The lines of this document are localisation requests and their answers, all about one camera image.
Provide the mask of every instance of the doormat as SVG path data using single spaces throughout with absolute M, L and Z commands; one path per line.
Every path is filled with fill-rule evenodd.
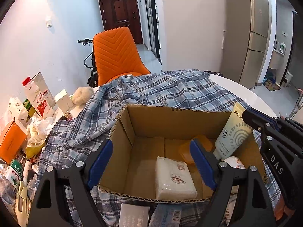
M 279 90 L 281 89 L 279 85 L 277 85 L 277 83 L 272 83 L 270 80 L 267 80 L 264 83 L 265 87 L 269 90 L 269 91 L 274 91 L 274 90 Z

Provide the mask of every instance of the blue gripper pad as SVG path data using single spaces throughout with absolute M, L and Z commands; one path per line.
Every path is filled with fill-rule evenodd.
M 198 168 L 205 185 L 209 186 L 211 190 L 214 191 L 217 187 L 217 184 L 214 180 L 214 171 L 202 153 L 199 145 L 194 140 L 190 142 L 189 151 L 192 158 L 194 159 L 196 167 Z
M 89 170 L 89 178 L 87 181 L 87 186 L 89 190 L 91 190 L 99 183 L 102 174 L 107 166 L 107 163 L 109 162 L 109 159 L 112 156 L 112 153 L 113 142 L 111 140 L 108 140 Z

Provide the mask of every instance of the orange plastic container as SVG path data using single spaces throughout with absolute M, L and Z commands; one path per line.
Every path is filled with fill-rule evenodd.
M 213 144 L 205 135 L 196 135 L 193 139 L 198 139 L 206 151 L 212 150 Z M 191 140 L 188 140 L 186 143 L 182 144 L 178 150 L 186 164 L 194 164 L 194 160 L 189 151 L 190 142 Z
M 24 131 L 13 121 L 8 123 L 0 135 L 0 157 L 7 163 L 16 156 L 22 143 L 26 139 Z

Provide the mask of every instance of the metal screw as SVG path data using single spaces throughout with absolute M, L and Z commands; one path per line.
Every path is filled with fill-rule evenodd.
M 255 166 L 250 166 L 249 169 L 253 172 L 255 172 L 257 170 L 257 168 Z
M 219 163 L 219 166 L 220 166 L 220 167 L 227 167 L 227 163 L 226 163 L 225 161 L 221 161 L 221 162 Z
M 46 170 L 47 170 L 48 172 L 51 172 L 53 169 L 54 169 L 54 167 L 52 167 L 52 166 L 49 166 L 48 168 L 46 168 Z
M 84 165 L 84 162 L 83 161 L 78 161 L 77 163 L 76 163 L 76 167 L 81 167 L 81 166 L 83 166 Z

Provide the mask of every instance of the orange chair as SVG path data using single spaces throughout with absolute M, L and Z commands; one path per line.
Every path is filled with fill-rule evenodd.
M 120 27 L 94 36 L 98 86 L 122 75 L 150 74 L 143 65 L 129 28 Z

